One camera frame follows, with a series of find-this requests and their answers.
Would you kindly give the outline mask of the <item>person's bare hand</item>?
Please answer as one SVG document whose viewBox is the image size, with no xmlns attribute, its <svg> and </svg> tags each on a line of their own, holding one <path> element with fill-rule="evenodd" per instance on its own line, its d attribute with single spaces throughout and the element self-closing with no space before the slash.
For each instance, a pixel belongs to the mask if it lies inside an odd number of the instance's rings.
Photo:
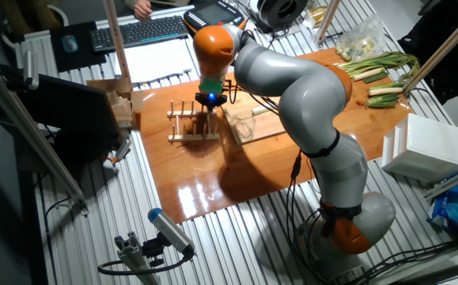
<svg viewBox="0 0 458 285">
<path fill-rule="evenodd" d="M 140 20 L 145 21 L 153 14 L 151 3 L 149 0 L 138 0 L 134 4 L 134 16 Z"/>
</svg>

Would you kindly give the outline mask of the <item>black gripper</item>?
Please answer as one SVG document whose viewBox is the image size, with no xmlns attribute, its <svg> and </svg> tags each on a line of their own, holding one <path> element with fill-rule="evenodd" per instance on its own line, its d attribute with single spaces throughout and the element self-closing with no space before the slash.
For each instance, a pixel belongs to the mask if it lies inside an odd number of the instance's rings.
<svg viewBox="0 0 458 285">
<path fill-rule="evenodd" d="M 223 105 L 227 101 L 227 96 L 223 94 L 216 94 L 214 92 L 207 92 L 207 93 L 196 93 L 195 100 L 198 101 L 201 105 L 206 106 L 203 109 L 203 112 L 208 114 L 209 109 L 213 109 L 212 113 L 217 114 L 217 108 Z"/>
</svg>

